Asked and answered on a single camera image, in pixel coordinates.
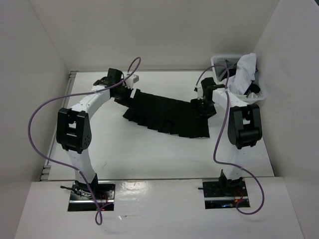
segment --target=white wall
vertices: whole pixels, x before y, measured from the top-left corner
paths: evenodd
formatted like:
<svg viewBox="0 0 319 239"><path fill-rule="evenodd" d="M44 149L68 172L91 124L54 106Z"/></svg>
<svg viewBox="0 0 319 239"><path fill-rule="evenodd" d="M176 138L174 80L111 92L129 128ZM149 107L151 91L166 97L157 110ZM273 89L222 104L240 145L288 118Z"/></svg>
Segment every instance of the white wall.
<svg viewBox="0 0 319 239"><path fill-rule="evenodd" d="M203 69L246 53L278 0L30 0L70 70Z"/></svg>
<svg viewBox="0 0 319 239"><path fill-rule="evenodd" d="M28 119L40 103L64 94L68 72L28 1L1 0L0 19L0 237L10 239L44 163L28 142ZM49 105L35 119L32 132L43 152L59 106Z"/></svg>
<svg viewBox="0 0 319 239"><path fill-rule="evenodd" d="M281 0L255 51L269 92L262 122L271 162L305 238L318 238L319 6Z"/></svg>

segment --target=white cloth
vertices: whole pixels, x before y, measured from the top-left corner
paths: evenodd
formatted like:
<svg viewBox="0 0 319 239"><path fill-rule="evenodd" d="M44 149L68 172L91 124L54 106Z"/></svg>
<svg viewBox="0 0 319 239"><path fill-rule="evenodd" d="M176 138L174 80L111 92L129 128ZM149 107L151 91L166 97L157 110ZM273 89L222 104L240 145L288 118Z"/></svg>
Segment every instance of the white cloth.
<svg viewBox="0 0 319 239"><path fill-rule="evenodd" d="M243 95L255 80L256 72L256 53L243 55L238 63L236 75L229 78L228 88L231 93ZM222 84L226 83L226 79L221 81Z"/></svg>

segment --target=cable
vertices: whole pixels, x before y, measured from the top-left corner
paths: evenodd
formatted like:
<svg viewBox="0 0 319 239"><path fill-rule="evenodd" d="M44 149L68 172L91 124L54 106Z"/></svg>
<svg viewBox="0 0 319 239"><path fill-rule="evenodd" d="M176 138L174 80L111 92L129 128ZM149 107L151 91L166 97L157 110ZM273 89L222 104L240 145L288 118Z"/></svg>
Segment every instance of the cable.
<svg viewBox="0 0 319 239"><path fill-rule="evenodd" d="M196 82L196 86L198 84L198 82L200 81L200 78L204 75L204 73L206 71L208 71L209 69L213 68L213 67L216 67L216 66L221 66L221 65L214 65L214 66L210 66L208 67L206 70L203 71L203 73L200 75L200 77L198 78L197 82ZM237 211L239 211L240 213L244 214L244 215L252 215L252 214L255 214L257 212L259 212L261 210L261 208L263 207L264 205L264 202L265 202L265 193L264 193L264 189L263 187L261 186L258 178L256 178L256 176L254 174L252 174L250 171L248 171L247 169L237 165L237 164L234 164L234 163L228 163L228 162L220 162L220 161L217 161L216 159L216 154L217 154L217 149L218 149L218 146L219 146L219 143L220 143L220 140L221 140L221 137L223 135L223 132L224 132L224 129L225 129L225 126L226 126L226 122L227 122L227 117L228 117L228 113L229 113L229 105L230 105L230 99L229 99L229 94L228 94L228 91L227 91L227 88L228 88L228 80L229 80L229 69L226 68L227 70L227 80L226 80L226 84L225 84L225 93L226 93L226 96L227 96L227 106L226 106L226 113L225 113L225 117L224 117L224 121L223 121L223 124L222 124L222 127L220 129L220 132L219 132L219 135L218 135L218 138L217 138L217 141L216 141L216 144L215 144L215 148L214 148L214 154L213 154L213 160L215 163L218 163L218 164L222 164L222 165L230 165L230 166L233 166L233 167L237 167L243 171L245 171L246 173L248 173L249 175L251 175L255 181L257 182L258 186L260 187L260 191L261 191L261 194L262 194L262 202L259 206L259 208L257 208L255 211L253 212L250 212L250 213L246 213L246 212L243 212L242 210L240 210L238 208L238 205L239 203L243 202L243 201L247 201L247 199L243 199L243 200L240 200L236 203L236 209Z"/></svg>
<svg viewBox="0 0 319 239"><path fill-rule="evenodd" d="M99 93L99 92L102 92L102 91L107 91L107 90L109 90L109 89L112 89L112 88L114 88L114 87L117 87L117 86L123 84L127 79L129 79L129 78L137 71L138 67L140 66L140 63L141 63L142 59L141 59L141 57L137 57L137 58L135 58L135 59L132 61L132 63L130 64L130 68L131 68L131 66L132 66L137 60L139 60L139 61L138 61L137 65L136 65L135 69L133 70L133 72L130 73L129 75L127 75L127 76L126 76L123 80L121 80L120 82L118 82L118 83L116 83L116 84L114 84L114 85L112 85L112 86L106 87L106 88L104 88L104 89L98 90L98 91L91 91L91 92L84 92L84 93L69 94L69 95L65 95L65 96L58 96L58 97L52 98L52 99L50 99L50 100L48 100L48 101L42 103L38 108L36 108L36 110L32 113L32 115L31 115L31 117L30 117L30 120L29 120L29 123L28 123L28 138L29 138L29 141L30 141L30 144L31 144L32 148L35 150L35 152L36 152L37 154L39 154L41 157L43 157L43 158L45 158L45 159L47 159L48 161L51 161L51 162L53 162L53 163L61 164L61 165L63 165L63 166L72 168L72 169L78 171L79 174L82 176L83 180L85 181L85 183L86 183L86 185L87 185L87 187L88 187L88 190L90 191L90 193L91 193L91 195L92 195L92 200L94 201L94 204L95 204L95 206L96 206L96 208L97 208L97 213L96 213L96 215L95 215L95 223L96 223L97 225L99 225L99 226L102 224L102 221L103 221L103 218L102 218L102 209L105 208L107 205L109 205L109 204L111 204L111 203L105 204L104 206L100 207L99 204L98 204L98 202L96 201L95 195L94 195L94 193L93 193L93 190L92 190L92 188L91 188L91 186L90 186L88 180L86 179L85 175L84 175L77 167L74 167L73 165L70 165L70 164L67 164L67 163L63 163L63 162L54 160L54 159L52 159L52 158L49 158L49 157L47 157L46 155L44 155L42 152L40 152L40 150L35 146L35 144L34 144L34 142L33 142L33 140L32 140L32 136L31 136L31 124L32 124L33 118L34 118L34 116L36 115L36 113L38 113L38 111L39 111L42 107L44 107L45 105L47 105L48 103L50 103L50 102L52 102L52 101L56 101L56 100L59 100L59 99L63 99L63 98L67 98L67 97L72 97L72 96L92 95L92 94Z"/></svg>

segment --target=plastic basket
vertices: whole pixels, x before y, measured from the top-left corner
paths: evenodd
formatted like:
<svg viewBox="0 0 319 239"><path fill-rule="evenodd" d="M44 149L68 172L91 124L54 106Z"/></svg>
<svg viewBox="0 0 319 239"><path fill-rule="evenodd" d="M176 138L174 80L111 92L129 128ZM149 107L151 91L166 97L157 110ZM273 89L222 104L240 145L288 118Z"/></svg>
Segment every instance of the plastic basket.
<svg viewBox="0 0 319 239"><path fill-rule="evenodd" d="M213 66L214 64L218 64L218 62L222 62L224 60L230 60L233 62L235 62L235 61L237 62L237 61L239 61L240 57L242 57L242 55L220 55L220 56L213 56L210 59L210 61L211 61L211 65ZM213 72L214 80L218 81L215 68L212 68L212 72ZM247 102L249 104L255 103L256 101L262 101L267 96L267 90L266 90L266 87L265 87L263 80L260 77L259 77L258 86L260 88L260 92L257 94L257 96L258 96L257 98L246 98L246 96L238 95L238 94L234 94L234 95L237 96L242 101Z"/></svg>

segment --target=black garment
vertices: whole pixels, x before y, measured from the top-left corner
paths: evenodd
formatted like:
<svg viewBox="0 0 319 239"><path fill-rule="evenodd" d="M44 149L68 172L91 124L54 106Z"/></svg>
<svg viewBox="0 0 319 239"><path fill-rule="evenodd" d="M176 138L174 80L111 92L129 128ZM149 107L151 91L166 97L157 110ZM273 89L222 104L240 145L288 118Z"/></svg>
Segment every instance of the black garment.
<svg viewBox="0 0 319 239"><path fill-rule="evenodd" d="M193 102L155 96L137 90L123 117L162 133L188 138L209 137L208 117L200 116L197 105Z"/></svg>

